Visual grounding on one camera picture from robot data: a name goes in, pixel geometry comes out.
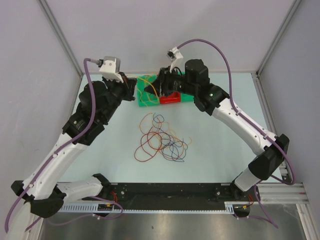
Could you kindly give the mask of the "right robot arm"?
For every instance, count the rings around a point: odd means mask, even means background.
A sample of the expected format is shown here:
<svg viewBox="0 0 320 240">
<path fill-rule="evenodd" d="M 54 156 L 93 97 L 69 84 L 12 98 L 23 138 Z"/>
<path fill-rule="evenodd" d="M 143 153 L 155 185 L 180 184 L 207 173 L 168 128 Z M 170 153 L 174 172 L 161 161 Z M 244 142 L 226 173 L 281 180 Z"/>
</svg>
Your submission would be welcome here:
<svg viewBox="0 0 320 240">
<path fill-rule="evenodd" d="M 237 105 L 221 87 L 210 82 L 209 70 L 201 59 L 185 63 L 184 73 L 176 67 L 162 67 L 156 79 L 144 91 L 159 97 L 182 93 L 193 97 L 195 106 L 215 117 L 233 130 L 253 151 L 256 157 L 233 181 L 231 196 L 242 201 L 249 189 L 271 177 L 284 162 L 290 140 L 285 134 L 277 136 L 264 130 Z"/>
</svg>

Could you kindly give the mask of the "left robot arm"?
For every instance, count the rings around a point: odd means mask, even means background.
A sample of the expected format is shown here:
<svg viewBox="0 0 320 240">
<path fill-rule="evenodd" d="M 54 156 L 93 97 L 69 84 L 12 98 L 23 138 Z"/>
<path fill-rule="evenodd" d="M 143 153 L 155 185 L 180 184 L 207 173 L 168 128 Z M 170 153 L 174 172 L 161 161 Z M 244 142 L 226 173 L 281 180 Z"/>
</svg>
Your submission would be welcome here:
<svg viewBox="0 0 320 240">
<path fill-rule="evenodd" d="M 135 77 L 120 73 L 121 81 L 102 77 L 91 81 L 79 93 L 74 114 L 62 128 L 58 140 L 41 165 L 25 180 L 11 185 L 13 192 L 28 206 L 28 212 L 40 218 L 49 218 L 61 207 L 74 200 L 110 196 L 109 181 L 100 173 L 88 180 L 61 185 L 58 183 L 71 163 L 108 125 L 122 101 L 134 101 L 137 84 Z"/>
</svg>

